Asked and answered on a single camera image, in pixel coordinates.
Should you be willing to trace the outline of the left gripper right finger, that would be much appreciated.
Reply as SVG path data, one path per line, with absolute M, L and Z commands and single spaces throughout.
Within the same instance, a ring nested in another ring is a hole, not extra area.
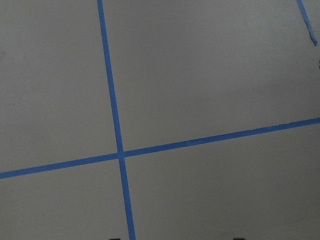
M 245 238 L 243 238 L 243 237 L 235 237 L 232 240 L 245 240 Z

